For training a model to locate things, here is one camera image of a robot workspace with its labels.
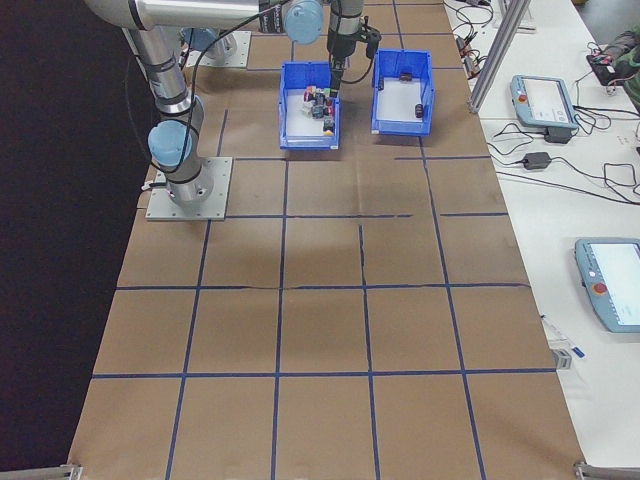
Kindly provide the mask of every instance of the red emergency stop button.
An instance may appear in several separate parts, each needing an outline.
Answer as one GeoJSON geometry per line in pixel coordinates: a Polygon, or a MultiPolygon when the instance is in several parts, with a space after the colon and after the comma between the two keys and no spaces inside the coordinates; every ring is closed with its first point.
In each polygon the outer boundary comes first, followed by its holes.
{"type": "Polygon", "coordinates": [[[607,286],[604,283],[595,283],[591,288],[598,295],[604,295],[607,293],[607,286]]]}

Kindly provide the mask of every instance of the metal frame post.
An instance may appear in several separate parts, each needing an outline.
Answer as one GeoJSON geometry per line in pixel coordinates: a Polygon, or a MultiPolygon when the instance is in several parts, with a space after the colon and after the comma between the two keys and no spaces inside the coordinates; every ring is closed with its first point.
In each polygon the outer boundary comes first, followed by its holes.
{"type": "Polygon", "coordinates": [[[573,471],[579,480],[640,480],[640,468],[599,468],[578,462],[573,471]]]}
{"type": "Polygon", "coordinates": [[[80,480],[81,476],[82,467],[78,465],[0,472],[0,480],[80,480]]]}
{"type": "Polygon", "coordinates": [[[509,8],[507,8],[500,23],[500,28],[498,28],[498,33],[496,33],[496,38],[493,40],[484,67],[478,75],[478,81],[471,93],[471,98],[468,102],[471,113],[478,113],[480,111],[482,102],[484,102],[487,93],[489,93],[496,73],[498,73],[498,69],[511,45],[513,36],[518,30],[522,17],[529,7],[530,1],[531,0],[511,0],[509,8]]]}

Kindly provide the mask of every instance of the white table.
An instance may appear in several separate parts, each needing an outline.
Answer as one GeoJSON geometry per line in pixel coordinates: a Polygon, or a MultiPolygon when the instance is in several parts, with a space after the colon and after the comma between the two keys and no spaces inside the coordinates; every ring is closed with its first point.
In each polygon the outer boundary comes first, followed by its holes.
{"type": "MultiPolygon", "coordinates": [[[[448,1],[452,6],[461,5],[448,1]]],[[[459,19],[447,10],[452,26],[458,25],[459,19]]],[[[575,102],[574,81],[590,70],[585,56],[593,38],[570,0],[531,0],[530,10],[537,32],[516,34],[480,110],[488,142],[495,143],[492,136],[516,119],[509,92],[513,75],[562,78],[575,102]]],[[[479,10],[464,12],[472,20],[487,18],[479,10]]],[[[481,29],[472,47],[486,55],[496,31],[493,23],[481,29]]],[[[634,111],[621,88],[608,96],[594,75],[580,82],[580,105],[634,111]]],[[[536,139],[512,155],[499,157],[513,162],[526,152],[544,151],[551,157],[563,156],[592,174],[601,174],[604,162],[632,163],[640,172],[635,150],[640,145],[635,138],[637,124],[615,121],[606,132],[581,133],[567,145],[536,139]]],[[[517,143],[513,139],[498,145],[507,151],[517,143]]],[[[496,170],[613,196],[598,182],[557,161],[541,172],[498,164],[496,170]]],[[[640,334],[605,330],[591,309],[573,258],[578,238],[640,238],[640,207],[502,175],[499,179],[538,309],[586,353],[582,359],[573,356],[571,369],[558,372],[586,461],[601,467],[640,467],[640,334]]],[[[548,336],[551,342],[554,336],[550,332],[548,336]]]]}

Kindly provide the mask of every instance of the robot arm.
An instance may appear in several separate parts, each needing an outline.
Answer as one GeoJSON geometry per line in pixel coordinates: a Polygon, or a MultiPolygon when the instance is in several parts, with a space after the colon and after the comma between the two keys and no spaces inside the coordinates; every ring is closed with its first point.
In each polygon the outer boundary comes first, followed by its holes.
{"type": "MultiPolygon", "coordinates": [[[[166,188],[174,203],[185,206],[205,201],[214,180],[207,170],[208,163],[197,155],[204,121],[203,106],[187,87],[163,27],[226,30],[209,44],[211,47],[238,25],[258,27],[259,19],[261,31],[282,33],[286,30],[292,40],[308,44],[318,38],[322,29],[320,1],[85,0],[99,17],[123,29],[149,82],[163,117],[149,134],[149,147],[156,166],[165,174],[166,188]]],[[[332,96],[338,93],[345,61],[355,51],[356,43],[367,42],[367,56],[373,59],[380,41],[379,32],[360,19],[363,3],[364,0],[332,0],[327,44],[332,96]]]]}
{"type": "Polygon", "coordinates": [[[369,25],[368,17],[362,18],[363,7],[364,0],[331,1],[327,51],[331,68],[332,97],[338,95],[346,60],[355,52],[356,44],[367,44],[366,55],[371,62],[378,50],[380,32],[369,25]]]}

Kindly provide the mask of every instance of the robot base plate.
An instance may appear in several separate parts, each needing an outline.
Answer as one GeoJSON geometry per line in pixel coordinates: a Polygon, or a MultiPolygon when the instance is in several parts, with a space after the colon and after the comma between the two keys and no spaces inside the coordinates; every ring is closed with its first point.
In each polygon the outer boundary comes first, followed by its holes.
{"type": "MultiPolygon", "coordinates": [[[[205,158],[202,168],[212,170],[213,191],[204,201],[195,204],[178,205],[164,187],[154,188],[147,207],[147,220],[224,220],[232,167],[231,157],[205,158]]],[[[164,174],[158,172],[155,181],[164,183],[164,174]]]]}
{"type": "MultiPolygon", "coordinates": [[[[246,68],[247,61],[249,60],[249,44],[251,43],[251,32],[237,31],[233,32],[233,36],[236,39],[236,51],[233,55],[224,59],[224,62],[216,63],[209,57],[202,57],[200,66],[202,67],[216,67],[216,68],[246,68]]],[[[200,52],[193,51],[187,58],[187,67],[193,67],[196,60],[200,56],[200,52]]]]}

